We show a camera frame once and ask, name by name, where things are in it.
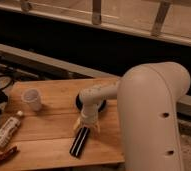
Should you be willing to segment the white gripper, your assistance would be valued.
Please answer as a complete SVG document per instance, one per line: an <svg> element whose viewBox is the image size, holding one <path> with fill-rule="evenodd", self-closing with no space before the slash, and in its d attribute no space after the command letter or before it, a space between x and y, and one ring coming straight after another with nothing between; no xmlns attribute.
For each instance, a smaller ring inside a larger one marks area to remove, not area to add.
<svg viewBox="0 0 191 171"><path fill-rule="evenodd" d="M100 133L100 124L98 121L98 111L92 110L92 111L86 111L82 110L80 118L78 118L73 125L73 130L77 132L80 129L80 126L82 125L88 125L93 126L93 129L96 133Z"/></svg>

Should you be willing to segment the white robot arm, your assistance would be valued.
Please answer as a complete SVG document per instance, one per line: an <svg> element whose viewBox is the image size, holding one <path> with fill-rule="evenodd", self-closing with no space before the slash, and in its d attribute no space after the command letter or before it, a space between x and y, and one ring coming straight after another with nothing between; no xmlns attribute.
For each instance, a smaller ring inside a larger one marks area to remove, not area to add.
<svg viewBox="0 0 191 171"><path fill-rule="evenodd" d="M74 128L96 128L99 109L115 99L126 171L184 171L176 103L190 84L188 70L176 62L135 66L115 83L78 93Z"/></svg>

